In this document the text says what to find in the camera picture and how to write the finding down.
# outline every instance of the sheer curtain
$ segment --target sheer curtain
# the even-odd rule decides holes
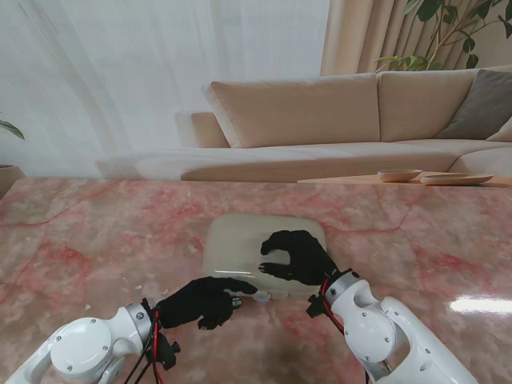
[[[111,154],[193,146],[212,79],[318,76],[328,0],[0,3],[0,163],[100,176]]]

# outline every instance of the plant pot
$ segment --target plant pot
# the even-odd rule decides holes
[[[16,166],[0,166],[0,198],[3,198],[16,180],[24,176],[22,170]]]

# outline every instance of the wooden bowl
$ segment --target wooden bowl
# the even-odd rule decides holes
[[[377,175],[381,182],[408,182],[418,176],[422,170],[380,170]]]

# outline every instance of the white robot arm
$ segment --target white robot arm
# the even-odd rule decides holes
[[[66,380],[110,384],[126,355],[141,354],[150,332],[150,317],[140,304],[119,308],[109,320],[80,318],[56,330],[6,384],[39,384],[50,365]]]
[[[325,292],[345,340],[373,383],[478,384],[442,342],[399,300],[378,301],[368,282],[346,271]],[[410,352],[391,370],[388,358],[408,341]]]

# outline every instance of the sofa cushion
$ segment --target sofa cushion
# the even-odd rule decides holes
[[[379,140],[375,74],[212,82],[203,92],[233,148]]]
[[[464,139],[440,139],[431,138],[425,140],[407,140],[399,142],[401,144],[409,144],[412,146],[420,146],[423,148],[433,148],[436,150],[443,150],[463,156],[470,154],[477,150],[492,150],[493,148],[503,148],[512,146],[512,142],[486,142],[484,140],[464,140]]]
[[[229,148],[221,126],[212,112],[198,112],[190,116],[199,148]]]
[[[512,116],[512,74],[480,70],[466,100],[437,138],[486,140]]]
[[[488,142],[512,142],[512,117],[500,128],[500,130],[487,138]]]
[[[185,172],[182,180],[224,182],[296,182],[375,174],[379,170],[414,168],[446,172],[458,158],[443,150],[398,143],[345,143],[240,150],[262,162],[234,162]]]
[[[512,148],[480,150],[465,154],[455,162],[450,172],[494,174],[510,178],[512,177]]]
[[[511,72],[512,66],[492,70]],[[378,75],[381,141],[435,138],[466,99],[478,70],[382,72]]]

